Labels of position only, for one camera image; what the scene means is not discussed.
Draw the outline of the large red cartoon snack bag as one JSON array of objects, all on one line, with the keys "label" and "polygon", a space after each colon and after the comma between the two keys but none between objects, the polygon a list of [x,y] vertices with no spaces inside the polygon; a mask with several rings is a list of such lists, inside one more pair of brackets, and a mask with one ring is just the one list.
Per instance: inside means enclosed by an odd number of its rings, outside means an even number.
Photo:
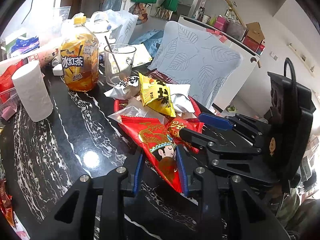
[{"label": "large red cartoon snack bag", "polygon": [[156,118],[121,116],[127,134],[141,147],[153,168],[175,191],[182,192],[176,161],[176,144]]}]

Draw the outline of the white foil snack packet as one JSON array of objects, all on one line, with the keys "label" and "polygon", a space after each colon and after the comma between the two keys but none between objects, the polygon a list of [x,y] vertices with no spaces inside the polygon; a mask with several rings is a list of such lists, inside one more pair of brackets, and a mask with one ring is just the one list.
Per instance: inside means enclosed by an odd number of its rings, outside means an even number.
[{"label": "white foil snack packet", "polygon": [[190,84],[166,84],[170,89],[174,110],[178,113],[194,113],[194,107],[189,99]]}]

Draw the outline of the yellow snack packet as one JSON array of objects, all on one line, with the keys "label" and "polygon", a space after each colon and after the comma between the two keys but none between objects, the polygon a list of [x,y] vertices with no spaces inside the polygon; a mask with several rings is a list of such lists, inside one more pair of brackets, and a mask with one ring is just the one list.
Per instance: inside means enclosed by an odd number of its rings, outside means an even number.
[{"label": "yellow snack packet", "polygon": [[148,106],[154,111],[175,118],[170,88],[162,81],[147,77],[139,73],[140,97],[143,106]]}]

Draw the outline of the clear plastic snack bag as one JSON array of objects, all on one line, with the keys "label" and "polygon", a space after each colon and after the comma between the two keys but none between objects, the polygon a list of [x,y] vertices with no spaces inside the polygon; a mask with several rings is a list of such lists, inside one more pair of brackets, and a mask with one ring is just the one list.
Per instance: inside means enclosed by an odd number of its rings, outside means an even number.
[{"label": "clear plastic snack bag", "polygon": [[142,103],[135,98],[130,98],[129,103],[126,107],[118,111],[115,111],[113,114],[109,115],[108,117],[121,124],[122,115],[129,116],[129,117],[155,118],[155,119],[158,119],[160,123],[164,125],[168,122],[165,116],[154,111],[148,106],[143,106]]}]

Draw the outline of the grey leaf pattern cushion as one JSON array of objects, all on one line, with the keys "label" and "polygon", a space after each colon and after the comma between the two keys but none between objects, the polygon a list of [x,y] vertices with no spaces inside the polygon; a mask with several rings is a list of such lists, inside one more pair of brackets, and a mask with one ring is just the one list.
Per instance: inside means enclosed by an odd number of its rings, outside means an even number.
[{"label": "grey leaf pattern cushion", "polygon": [[189,95],[208,108],[225,78],[215,77],[218,66],[210,62],[208,54],[199,51],[203,39],[198,30],[167,22],[149,70],[157,69],[179,84],[190,84]]}]

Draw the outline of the dark red snack packet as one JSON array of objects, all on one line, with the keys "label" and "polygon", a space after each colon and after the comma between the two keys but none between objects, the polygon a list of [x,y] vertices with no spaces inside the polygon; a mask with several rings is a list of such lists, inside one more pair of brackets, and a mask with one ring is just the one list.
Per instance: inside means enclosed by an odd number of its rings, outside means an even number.
[{"label": "dark red snack packet", "polygon": [[157,69],[153,69],[146,74],[147,77],[162,81],[168,84],[177,84],[172,78],[166,76],[165,74],[159,72]]}]

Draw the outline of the yellow smiley paper bag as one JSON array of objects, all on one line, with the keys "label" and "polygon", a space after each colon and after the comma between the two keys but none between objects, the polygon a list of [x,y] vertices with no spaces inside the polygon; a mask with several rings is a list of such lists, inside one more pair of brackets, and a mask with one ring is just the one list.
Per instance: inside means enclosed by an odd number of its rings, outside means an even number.
[{"label": "yellow smiley paper bag", "polygon": [[152,61],[152,57],[147,51],[144,44],[134,44],[133,47],[136,48],[132,66],[133,68],[142,66]]}]

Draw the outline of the glass cup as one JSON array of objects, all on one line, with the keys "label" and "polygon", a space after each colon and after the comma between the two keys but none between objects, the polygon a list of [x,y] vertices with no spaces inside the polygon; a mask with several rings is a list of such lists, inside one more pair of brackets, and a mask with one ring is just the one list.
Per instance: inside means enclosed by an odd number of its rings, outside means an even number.
[{"label": "glass cup", "polygon": [[128,44],[111,44],[104,48],[106,83],[114,87],[131,76],[136,48]]}]

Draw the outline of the iced tea bottle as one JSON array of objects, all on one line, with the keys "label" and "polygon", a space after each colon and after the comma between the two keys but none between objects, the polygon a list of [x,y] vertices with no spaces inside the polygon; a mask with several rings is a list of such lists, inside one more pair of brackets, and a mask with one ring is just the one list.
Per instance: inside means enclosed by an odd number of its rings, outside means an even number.
[{"label": "iced tea bottle", "polygon": [[85,26],[86,16],[73,18],[60,46],[63,79],[70,90],[87,92],[99,79],[99,41]]}]

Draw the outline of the white paper towel roll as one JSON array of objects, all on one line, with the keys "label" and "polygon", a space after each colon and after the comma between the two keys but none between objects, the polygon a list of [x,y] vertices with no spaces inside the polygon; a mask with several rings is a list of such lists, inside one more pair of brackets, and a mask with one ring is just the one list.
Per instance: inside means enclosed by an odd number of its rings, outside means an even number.
[{"label": "white paper towel roll", "polygon": [[20,101],[33,122],[51,115],[53,104],[43,80],[40,62],[30,61],[12,76],[12,82]]}]

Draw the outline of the metal spoon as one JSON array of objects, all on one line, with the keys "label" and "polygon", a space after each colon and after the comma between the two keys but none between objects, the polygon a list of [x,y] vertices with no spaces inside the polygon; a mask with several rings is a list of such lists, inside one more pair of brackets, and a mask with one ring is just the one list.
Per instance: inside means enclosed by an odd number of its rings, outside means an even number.
[{"label": "metal spoon", "polygon": [[104,49],[106,81],[115,85],[127,77],[126,69],[128,65],[125,63],[124,57],[121,54],[117,54],[116,51],[113,51],[108,39],[105,39],[107,42],[107,46]]}]

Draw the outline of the green tote bag right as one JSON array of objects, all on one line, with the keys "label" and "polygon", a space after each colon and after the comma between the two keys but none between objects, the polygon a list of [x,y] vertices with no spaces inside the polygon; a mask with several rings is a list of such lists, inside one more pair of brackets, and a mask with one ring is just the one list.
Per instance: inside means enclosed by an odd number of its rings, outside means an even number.
[{"label": "green tote bag right", "polygon": [[161,4],[161,7],[163,7],[166,10],[176,12],[178,7],[179,0],[164,0]]}]

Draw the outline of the colourful patterned bag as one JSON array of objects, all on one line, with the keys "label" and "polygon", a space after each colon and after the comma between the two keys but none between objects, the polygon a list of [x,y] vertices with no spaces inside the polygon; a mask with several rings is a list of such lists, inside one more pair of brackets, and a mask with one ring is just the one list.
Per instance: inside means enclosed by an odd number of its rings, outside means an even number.
[{"label": "colourful patterned bag", "polygon": [[136,25],[141,25],[148,21],[147,9],[150,5],[148,3],[135,3],[130,7],[129,12],[138,16]]}]

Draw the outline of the white kettle teapot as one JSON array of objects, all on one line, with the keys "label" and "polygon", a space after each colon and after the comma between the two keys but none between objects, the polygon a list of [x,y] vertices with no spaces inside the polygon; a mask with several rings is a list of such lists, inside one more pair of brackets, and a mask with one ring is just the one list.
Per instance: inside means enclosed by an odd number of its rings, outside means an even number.
[{"label": "white kettle teapot", "polygon": [[104,48],[107,46],[107,42],[105,38],[108,39],[109,44],[114,44],[116,42],[116,39],[111,37],[112,27],[107,20],[88,19],[87,22],[85,23],[85,26],[96,36],[99,42],[99,46],[98,46],[99,53],[103,53]]}]

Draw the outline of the white refrigerator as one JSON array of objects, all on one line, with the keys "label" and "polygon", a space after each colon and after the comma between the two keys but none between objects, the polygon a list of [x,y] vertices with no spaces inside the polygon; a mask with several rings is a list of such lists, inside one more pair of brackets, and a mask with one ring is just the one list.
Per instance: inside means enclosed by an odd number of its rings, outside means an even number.
[{"label": "white refrigerator", "polygon": [[4,28],[3,35],[9,35],[18,29],[42,22],[54,11],[54,8],[59,8],[60,5],[61,0],[26,0]]}]

